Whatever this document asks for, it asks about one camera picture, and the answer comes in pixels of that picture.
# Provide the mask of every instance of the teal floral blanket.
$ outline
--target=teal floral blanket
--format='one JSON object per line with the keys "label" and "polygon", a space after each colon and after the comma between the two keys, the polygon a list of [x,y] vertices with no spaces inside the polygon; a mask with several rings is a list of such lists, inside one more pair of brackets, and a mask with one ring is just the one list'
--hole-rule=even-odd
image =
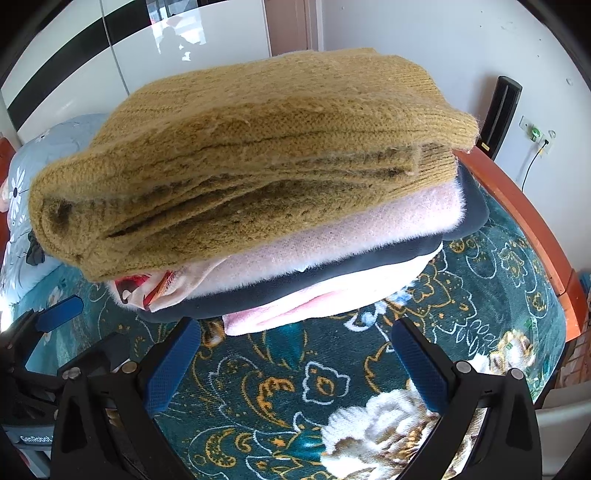
{"label": "teal floral blanket", "polygon": [[[195,477],[326,480],[361,478],[356,475],[364,469],[375,478],[399,473],[437,421],[388,342],[401,316],[452,360],[467,359],[494,374],[521,368],[536,398],[564,346],[564,312],[519,227],[485,195],[487,224],[446,243],[405,291],[353,312],[240,337],[226,337],[221,319],[202,322],[201,347],[170,408],[157,417]],[[54,374],[113,331],[129,335],[130,358],[141,359],[173,327],[146,324],[121,310],[103,285],[65,265],[29,292],[14,315],[71,294],[83,299],[83,314],[43,337],[29,369]],[[386,443],[378,443],[385,438],[380,426],[394,432]],[[477,431],[478,425],[447,476],[461,469]],[[385,445],[383,452],[372,450],[375,462],[359,453],[371,442]]]}

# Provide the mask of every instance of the green plug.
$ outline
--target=green plug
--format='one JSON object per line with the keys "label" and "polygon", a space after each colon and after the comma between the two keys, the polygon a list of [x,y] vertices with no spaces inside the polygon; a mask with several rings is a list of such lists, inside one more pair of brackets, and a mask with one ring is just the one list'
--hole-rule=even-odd
{"label": "green plug", "polygon": [[540,130],[538,130],[536,127],[531,127],[531,141],[532,142],[537,142],[540,135],[541,135]]}

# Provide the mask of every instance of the white wall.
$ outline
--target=white wall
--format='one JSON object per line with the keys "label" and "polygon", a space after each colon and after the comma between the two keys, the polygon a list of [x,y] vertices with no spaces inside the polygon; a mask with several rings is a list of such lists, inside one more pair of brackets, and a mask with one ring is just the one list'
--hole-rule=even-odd
{"label": "white wall", "polygon": [[373,47],[404,56],[481,124],[496,78],[519,82],[521,99],[496,162],[521,185],[536,152],[519,128],[522,115],[555,130],[556,142],[532,167],[525,193],[573,267],[591,267],[591,92],[545,26],[517,0],[322,2],[325,50]]}

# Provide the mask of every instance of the dark gray garment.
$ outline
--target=dark gray garment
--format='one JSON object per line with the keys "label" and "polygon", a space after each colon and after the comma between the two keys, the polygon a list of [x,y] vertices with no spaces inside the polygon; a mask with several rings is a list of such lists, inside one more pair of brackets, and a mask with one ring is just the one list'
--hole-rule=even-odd
{"label": "dark gray garment", "polygon": [[464,199],[466,201],[466,214],[460,225],[452,231],[443,234],[444,240],[458,240],[480,230],[488,221],[488,206],[480,187],[470,170],[462,162],[458,162],[457,179],[460,181]]}
{"label": "dark gray garment", "polygon": [[157,312],[140,310],[138,313],[142,320],[153,323],[176,322],[182,317],[197,320],[219,317],[265,305],[302,288],[340,275],[402,263],[419,255],[427,255],[434,252],[440,243],[441,235],[424,236],[308,268],[303,272],[297,271],[246,287],[183,300]]}

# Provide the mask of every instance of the mustard yellow knit sweater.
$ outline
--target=mustard yellow knit sweater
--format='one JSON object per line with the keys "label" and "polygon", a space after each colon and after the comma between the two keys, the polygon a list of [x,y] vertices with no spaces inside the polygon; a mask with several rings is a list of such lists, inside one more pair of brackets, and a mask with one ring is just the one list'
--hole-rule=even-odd
{"label": "mustard yellow knit sweater", "polygon": [[93,281],[243,251],[452,179],[474,118],[373,49],[158,80],[46,167],[31,223]]}

